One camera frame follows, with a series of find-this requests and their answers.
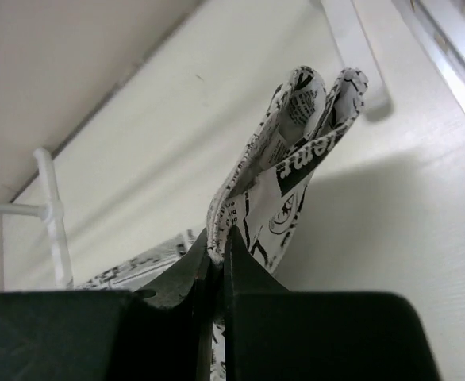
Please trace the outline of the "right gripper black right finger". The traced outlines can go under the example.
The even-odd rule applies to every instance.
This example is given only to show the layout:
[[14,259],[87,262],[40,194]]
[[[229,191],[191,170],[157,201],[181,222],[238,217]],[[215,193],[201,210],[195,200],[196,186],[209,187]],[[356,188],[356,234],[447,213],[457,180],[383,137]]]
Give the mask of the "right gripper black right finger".
[[230,380],[438,380],[420,318],[389,292],[289,291],[248,252],[225,246]]

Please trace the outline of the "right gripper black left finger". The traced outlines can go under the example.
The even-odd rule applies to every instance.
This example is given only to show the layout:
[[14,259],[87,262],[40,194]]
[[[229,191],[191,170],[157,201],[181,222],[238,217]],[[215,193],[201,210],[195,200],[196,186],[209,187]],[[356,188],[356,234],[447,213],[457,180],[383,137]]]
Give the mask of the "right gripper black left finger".
[[0,380],[207,380],[212,274],[201,233],[138,291],[0,292]]

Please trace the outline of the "newspaper print trousers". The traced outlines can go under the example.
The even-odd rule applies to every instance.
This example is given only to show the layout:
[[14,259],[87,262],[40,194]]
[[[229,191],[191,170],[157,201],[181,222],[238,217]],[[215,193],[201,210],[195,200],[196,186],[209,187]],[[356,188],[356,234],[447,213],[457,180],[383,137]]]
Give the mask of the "newspaper print trousers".
[[309,182],[360,115],[367,88],[356,68],[331,87],[311,67],[294,69],[213,196],[204,229],[85,283],[106,323],[108,380],[231,379],[239,284],[271,281]]

